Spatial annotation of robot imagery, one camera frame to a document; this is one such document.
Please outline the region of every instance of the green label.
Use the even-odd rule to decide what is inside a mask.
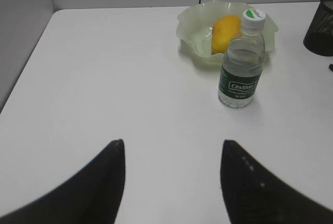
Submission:
[[[250,18],[254,19],[254,15],[250,10],[246,11],[246,15],[249,16]]]
[[[235,99],[246,99],[253,96],[260,74],[254,77],[232,75],[222,67],[219,88],[223,94]]]

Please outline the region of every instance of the bottle cap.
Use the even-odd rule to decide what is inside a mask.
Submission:
[[[251,8],[243,12],[241,26],[251,30],[263,30],[266,20],[265,12]]]

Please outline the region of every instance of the yellow mango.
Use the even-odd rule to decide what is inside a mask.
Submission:
[[[215,22],[213,26],[213,53],[225,52],[229,42],[240,30],[240,19],[236,15],[226,15]]]

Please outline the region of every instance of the water bottle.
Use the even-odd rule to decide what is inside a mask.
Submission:
[[[230,41],[222,63],[219,99],[227,106],[248,105],[254,95],[265,58],[261,31],[266,14],[257,9],[245,10],[240,32]]]

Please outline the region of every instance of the glass bowl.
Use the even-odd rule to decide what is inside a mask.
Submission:
[[[212,53],[213,25],[225,15],[237,15],[241,19],[242,13],[249,8],[253,7],[246,3],[221,1],[210,1],[191,6],[178,15],[179,24],[176,35],[205,62],[222,63],[223,54]],[[266,51],[274,50],[275,32],[277,31],[277,25],[269,15],[266,15],[263,30]]]

